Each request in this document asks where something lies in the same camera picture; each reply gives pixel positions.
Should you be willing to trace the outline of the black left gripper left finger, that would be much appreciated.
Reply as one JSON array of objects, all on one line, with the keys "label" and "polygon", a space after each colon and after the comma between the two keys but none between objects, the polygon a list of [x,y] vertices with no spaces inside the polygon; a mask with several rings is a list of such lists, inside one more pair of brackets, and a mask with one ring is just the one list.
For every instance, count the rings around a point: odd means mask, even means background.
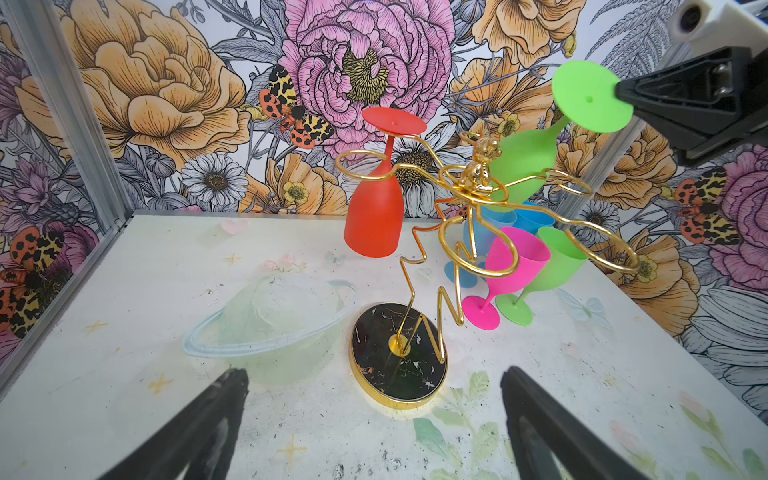
[{"label": "black left gripper left finger", "polygon": [[104,479],[225,479],[237,443],[249,378],[231,368]]}]

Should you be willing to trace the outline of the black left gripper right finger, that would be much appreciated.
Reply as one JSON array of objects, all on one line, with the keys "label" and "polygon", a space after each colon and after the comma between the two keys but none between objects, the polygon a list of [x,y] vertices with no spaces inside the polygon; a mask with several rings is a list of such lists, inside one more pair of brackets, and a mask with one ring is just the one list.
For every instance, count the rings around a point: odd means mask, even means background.
[{"label": "black left gripper right finger", "polygon": [[525,371],[510,367],[501,390],[515,466],[522,479],[560,479],[558,464],[574,479],[645,476],[588,430]]}]

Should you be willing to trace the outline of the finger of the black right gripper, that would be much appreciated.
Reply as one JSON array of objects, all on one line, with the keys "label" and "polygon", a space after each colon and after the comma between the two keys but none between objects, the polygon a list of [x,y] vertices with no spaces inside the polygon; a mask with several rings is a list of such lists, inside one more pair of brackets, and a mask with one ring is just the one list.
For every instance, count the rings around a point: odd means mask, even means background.
[{"label": "finger of the black right gripper", "polygon": [[767,144],[767,52],[723,47],[619,82],[615,96],[665,137],[679,165]]}]

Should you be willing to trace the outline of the green wine glass front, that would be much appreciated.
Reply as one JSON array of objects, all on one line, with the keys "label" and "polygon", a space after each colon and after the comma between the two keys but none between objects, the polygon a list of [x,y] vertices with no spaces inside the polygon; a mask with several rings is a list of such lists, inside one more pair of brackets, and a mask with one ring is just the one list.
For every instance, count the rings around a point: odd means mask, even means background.
[{"label": "green wine glass front", "polygon": [[574,243],[568,234],[554,227],[542,227],[536,237],[549,249],[551,257],[541,272],[523,289],[519,296],[509,294],[499,297],[496,307],[507,320],[521,326],[533,321],[533,313],[525,298],[535,292],[548,291],[565,284],[586,262],[588,256]]}]

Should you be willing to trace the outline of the green wine glass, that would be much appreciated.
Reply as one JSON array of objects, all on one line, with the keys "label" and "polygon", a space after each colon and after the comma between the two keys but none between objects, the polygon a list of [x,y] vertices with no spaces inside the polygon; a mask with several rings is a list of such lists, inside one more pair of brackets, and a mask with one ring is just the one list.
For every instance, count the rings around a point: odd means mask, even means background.
[{"label": "green wine glass", "polygon": [[537,176],[555,166],[557,137],[571,122],[598,134],[613,133],[626,127],[633,106],[617,98],[620,78],[609,69],[590,62],[572,61],[557,69],[551,81],[553,100],[563,117],[547,129],[521,131],[499,140],[501,156],[491,162],[493,178],[507,186],[491,199],[500,203],[493,211],[502,212],[506,204],[521,204],[545,183],[543,179],[520,180]]},{"label": "green wine glass", "polygon": [[507,320],[521,326],[533,321],[533,313],[525,298],[535,292],[548,291],[565,284],[586,262],[588,256],[574,243],[568,234],[554,227],[542,227],[536,237],[549,249],[551,257],[541,272],[523,289],[519,296],[509,294],[499,297],[496,307]]}]

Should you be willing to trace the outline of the green wine glass back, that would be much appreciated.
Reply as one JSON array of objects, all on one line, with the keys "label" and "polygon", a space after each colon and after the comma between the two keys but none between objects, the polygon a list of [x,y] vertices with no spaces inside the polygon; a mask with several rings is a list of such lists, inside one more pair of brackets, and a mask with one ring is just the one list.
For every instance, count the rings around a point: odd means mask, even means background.
[{"label": "green wine glass back", "polygon": [[609,69],[590,62],[572,61],[557,69],[551,81],[553,100],[563,117],[547,129],[521,131],[499,140],[501,156],[491,162],[493,178],[507,186],[491,199],[500,203],[493,211],[502,212],[506,204],[521,204],[545,183],[543,179],[520,180],[537,176],[555,166],[557,137],[571,122],[598,134],[613,133],[626,127],[633,106],[617,98],[620,78]]}]

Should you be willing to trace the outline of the light blue wine glass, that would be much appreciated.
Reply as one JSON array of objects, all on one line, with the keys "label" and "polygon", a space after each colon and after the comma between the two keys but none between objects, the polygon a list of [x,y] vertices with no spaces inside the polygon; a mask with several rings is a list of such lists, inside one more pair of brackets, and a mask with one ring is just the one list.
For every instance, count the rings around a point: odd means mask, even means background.
[{"label": "light blue wine glass", "polygon": [[[504,210],[497,212],[491,210],[486,206],[482,207],[482,217],[499,229],[512,227],[517,221],[517,214],[512,210]],[[492,244],[496,236],[488,230],[485,226],[481,225],[476,219],[473,220],[474,233],[475,233],[475,245],[477,253],[479,255],[479,268],[485,268],[485,260],[489,253]],[[448,262],[444,266],[444,272],[449,281],[455,282],[454,275],[454,263]],[[460,284],[462,288],[474,288],[478,283],[478,277],[466,270],[460,270]]]}]

